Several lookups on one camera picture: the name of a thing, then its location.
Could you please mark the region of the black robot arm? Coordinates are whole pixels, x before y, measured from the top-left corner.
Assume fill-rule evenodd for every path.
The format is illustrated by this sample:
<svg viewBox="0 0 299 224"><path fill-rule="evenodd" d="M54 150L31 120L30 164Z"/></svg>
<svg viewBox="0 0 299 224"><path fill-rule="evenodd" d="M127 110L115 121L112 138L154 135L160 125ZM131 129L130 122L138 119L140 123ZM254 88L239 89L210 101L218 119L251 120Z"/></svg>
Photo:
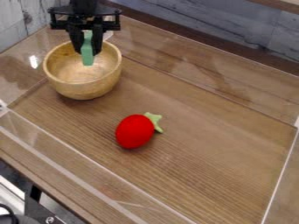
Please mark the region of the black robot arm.
<svg viewBox="0 0 299 224"><path fill-rule="evenodd" d="M84 31L91 31L91 50L98 55L102 52L104 33L119 31L122 10L106 6L99 0L70 0L64 6L51 7L51 28L64 30L76 53L82 53Z"/></svg>

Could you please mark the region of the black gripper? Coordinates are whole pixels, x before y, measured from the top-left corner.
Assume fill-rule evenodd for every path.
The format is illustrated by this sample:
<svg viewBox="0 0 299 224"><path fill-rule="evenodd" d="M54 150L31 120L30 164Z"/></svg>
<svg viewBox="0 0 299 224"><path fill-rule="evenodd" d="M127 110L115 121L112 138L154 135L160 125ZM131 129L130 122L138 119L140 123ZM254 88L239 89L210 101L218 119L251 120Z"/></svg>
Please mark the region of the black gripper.
<svg viewBox="0 0 299 224"><path fill-rule="evenodd" d="M82 30L92 29L94 55L98 55L102 51L103 30L120 30L122 10L104 4L99 4L91 14L75 12L71 5L51 7L48 13L51 14L51 28L54 30L68 29L70 40L76 53L80 53L80 48L84 43L84 32Z"/></svg>

